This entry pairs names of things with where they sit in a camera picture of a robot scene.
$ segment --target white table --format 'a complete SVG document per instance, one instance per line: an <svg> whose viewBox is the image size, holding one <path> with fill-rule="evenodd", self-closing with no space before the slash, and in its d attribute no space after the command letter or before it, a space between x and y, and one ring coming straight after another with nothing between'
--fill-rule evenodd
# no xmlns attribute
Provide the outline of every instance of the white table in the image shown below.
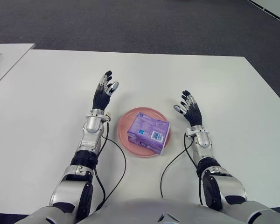
<svg viewBox="0 0 280 224"><path fill-rule="evenodd" d="M118 142L120 117L140 106L163 113L172 135L162 156L126 152L126 176L106 204L160 197L161 173L183 150L188 123L173 105L187 89L211 131L219 163L244 184L249 200L280 206L280 99L245 58L30 50L0 83L0 212L29 214L48 205L107 70L119 81L106 109L112 113L109 137ZM123 166L120 151L107 143L98 165L107 192ZM186 155L172 164L163 187L165 197L199 201L198 178ZM91 210L101 196L94 181Z"/></svg>
<svg viewBox="0 0 280 224"><path fill-rule="evenodd" d="M34 46L33 43L0 44L0 80Z"/></svg>

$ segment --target metal joint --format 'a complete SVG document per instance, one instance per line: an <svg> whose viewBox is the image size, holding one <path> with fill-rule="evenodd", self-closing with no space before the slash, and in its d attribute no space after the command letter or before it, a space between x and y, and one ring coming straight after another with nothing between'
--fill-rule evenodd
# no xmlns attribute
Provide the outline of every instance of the metal joint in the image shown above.
<svg viewBox="0 0 280 224"><path fill-rule="evenodd" d="M186 136L197 136L197 141L199 145L203 148L207 148L210 145L210 140L208 137L209 131L201 125L196 125L186 129Z"/></svg>

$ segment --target robot finger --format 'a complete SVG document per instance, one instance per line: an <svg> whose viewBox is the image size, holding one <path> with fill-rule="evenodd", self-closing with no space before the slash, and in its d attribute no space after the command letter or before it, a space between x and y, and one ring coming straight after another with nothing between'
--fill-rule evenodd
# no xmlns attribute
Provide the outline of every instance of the robot finger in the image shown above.
<svg viewBox="0 0 280 224"><path fill-rule="evenodd" d="M106 90L106 94L111 96L116 91L116 89L118 88L118 85L119 85L118 82L114 82L111 85L108 85L109 87Z"/></svg>
<svg viewBox="0 0 280 224"><path fill-rule="evenodd" d="M103 77L101 77L99 83L98 83L98 87L97 90L102 90L104 87L106 87L107 83L111 80L111 75L112 72L111 71L107 71Z"/></svg>
<svg viewBox="0 0 280 224"><path fill-rule="evenodd" d="M184 95L182 95L182 98L183 98L184 101L186 101L187 106L190 107L191 104L190 104L189 99L187 97L185 97Z"/></svg>
<svg viewBox="0 0 280 224"><path fill-rule="evenodd" d="M186 97L187 97L188 95L191 95L191 93L190 93L189 91L187 91L187 90L183 91L182 93L183 93L183 95L185 95Z"/></svg>
<svg viewBox="0 0 280 224"><path fill-rule="evenodd" d="M182 101L181 101L181 105L183 105L186 108L186 110L189 109L189 106L187 104L185 104L184 102L182 102Z"/></svg>
<svg viewBox="0 0 280 224"><path fill-rule="evenodd" d="M183 116L185 116L186 115L186 111L184 110L184 109L182 109L180 106L178 106L178 105L174 105L174 107L173 107L177 112L179 112L179 113L181 113Z"/></svg>

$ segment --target pink plate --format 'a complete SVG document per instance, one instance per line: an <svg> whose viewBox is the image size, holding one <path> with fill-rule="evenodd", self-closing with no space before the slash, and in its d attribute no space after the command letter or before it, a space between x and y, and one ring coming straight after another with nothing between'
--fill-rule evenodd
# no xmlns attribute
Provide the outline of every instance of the pink plate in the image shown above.
<svg viewBox="0 0 280 224"><path fill-rule="evenodd" d="M158 119L158 120L163 120L163 121L167 121L167 119L165 118L165 116L163 114L161 114L160 112L148 108L148 107L138 107L135 109L130 110L129 112L127 112L125 115L122 116L122 118L120 119L118 126L117 126L117 134L119 137L119 140L121 142L121 144L126 148L127 151L129 151L130 153L139 156L139 157L149 157L149 156L153 156L156 153L154 153L151 150L148 150L146 148L143 148L141 146L137 146L131 142L128 141L127 139L127 130L130 128L130 126L132 125L132 123L134 122L137 114L139 112L142 112L154 119ZM166 140L166 144L165 147L167 146L167 144L169 143L170 140L170 131L168 133L168 137Z"/></svg>

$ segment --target robot fingertip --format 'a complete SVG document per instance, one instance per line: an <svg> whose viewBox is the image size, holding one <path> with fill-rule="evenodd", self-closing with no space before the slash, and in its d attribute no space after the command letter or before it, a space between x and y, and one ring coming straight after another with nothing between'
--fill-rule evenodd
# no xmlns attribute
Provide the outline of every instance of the robot fingertip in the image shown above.
<svg viewBox="0 0 280 224"><path fill-rule="evenodd" d="M105 75L109 77L110 75L112 75L112 72L109 70L105 73Z"/></svg>

